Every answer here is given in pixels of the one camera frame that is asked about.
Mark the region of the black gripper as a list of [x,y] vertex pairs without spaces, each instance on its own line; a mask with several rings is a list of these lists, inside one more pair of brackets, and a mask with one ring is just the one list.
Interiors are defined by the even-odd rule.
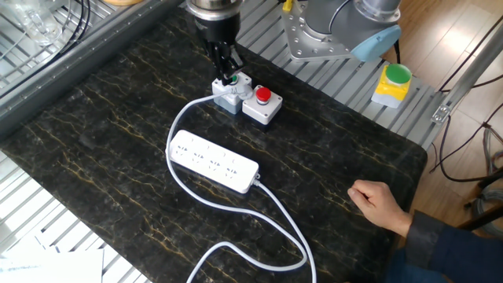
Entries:
[[228,86],[232,81],[232,72],[238,72],[244,67],[244,62],[233,45],[240,30],[240,14],[223,20],[196,17],[194,21],[197,36],[203,44],[207,44],[207,54],[215,67],[217,79],[223,86]]

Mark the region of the person right hand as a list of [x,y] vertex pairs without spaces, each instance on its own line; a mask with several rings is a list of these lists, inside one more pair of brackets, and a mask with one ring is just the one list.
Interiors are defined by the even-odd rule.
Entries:
[[356,180],[347,191],[351,200],[372,224],[406,237],[413,216],[403,211],[383,182]]

